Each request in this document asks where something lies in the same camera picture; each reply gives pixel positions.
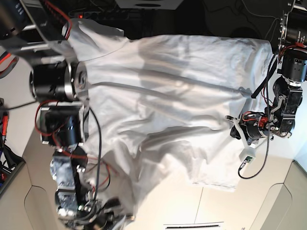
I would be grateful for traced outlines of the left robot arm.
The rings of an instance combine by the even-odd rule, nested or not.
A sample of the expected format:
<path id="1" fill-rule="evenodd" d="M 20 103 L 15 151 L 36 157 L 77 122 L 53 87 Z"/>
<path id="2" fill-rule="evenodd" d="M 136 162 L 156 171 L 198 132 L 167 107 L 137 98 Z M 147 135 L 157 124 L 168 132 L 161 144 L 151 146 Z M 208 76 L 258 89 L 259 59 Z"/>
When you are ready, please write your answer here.
<path id="1" fill-rule="evenodd" d="M 266 103 L 264 112 L 247 111 L 234 123 L 230 136 L 244 138 L 248 145 L 261 138 L 291 136 L 295 115 L 303 99 L 302 83 L 307 80 L 307 2 L 295 0 L 280 19 L 278 51 L 271 59 L 267 76 L 251 95 L 258 94 Z"/>

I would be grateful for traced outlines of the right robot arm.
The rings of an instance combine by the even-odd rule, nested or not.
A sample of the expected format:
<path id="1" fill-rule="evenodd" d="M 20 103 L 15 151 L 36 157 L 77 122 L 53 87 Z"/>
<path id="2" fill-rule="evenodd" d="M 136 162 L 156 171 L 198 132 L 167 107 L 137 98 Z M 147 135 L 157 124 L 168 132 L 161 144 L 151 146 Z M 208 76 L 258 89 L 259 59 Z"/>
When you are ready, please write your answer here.
<path id="1" fill-rule="evenodd" d="M 91 184 L 84 176 L 89 157 L 82 145 L 94 112 L 85 64 L 68 41 L 71 28 L 71 19 L 47 0 L 0 3 L 0 44 L 32 67 L 35 129 L 54 149 L 50 173 L 59 219 L 72 230 L 120 230 L 126 221 L 120 201 L 100 199 L 99 179 Z"/>

